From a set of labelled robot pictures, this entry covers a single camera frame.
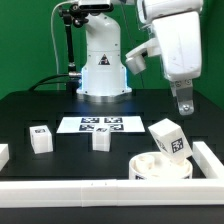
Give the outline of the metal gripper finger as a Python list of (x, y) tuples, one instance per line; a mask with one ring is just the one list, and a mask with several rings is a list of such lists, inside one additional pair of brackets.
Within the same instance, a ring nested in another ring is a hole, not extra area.
[(193, 82), (191, 79), (170, 83), (171, 92), (177, 102), (179, 113), (182, 116), (191, 115), (194, 112)]

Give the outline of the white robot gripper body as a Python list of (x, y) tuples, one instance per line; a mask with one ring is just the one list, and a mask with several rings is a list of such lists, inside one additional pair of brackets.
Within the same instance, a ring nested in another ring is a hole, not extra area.
[(199, 14), (192, 11), (155, 19), (152, 28), (161, 50), (165, 77), (171, 82), (199, 77), (202, 67)]

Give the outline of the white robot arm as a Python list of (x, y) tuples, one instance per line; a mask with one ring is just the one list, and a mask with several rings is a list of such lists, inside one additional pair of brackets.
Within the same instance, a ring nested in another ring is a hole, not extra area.
[(95, 102), (112, 102), (131, 92), (127, 71), (138, 74), (146, 69), (146, 56), (160, 56), (179, 113), (192, 114), (192, 80), (200, 76), (202, 67), (199, 13), (203, 0), (127, 0), (137, 6), (140, 27), (153, 37), (127, 53), (125, 63), (120, 60), (120, 26), (103, 13), (118, 2), (78, 1), (78, 8), (88, 13), (87, 62), (78, 93)]

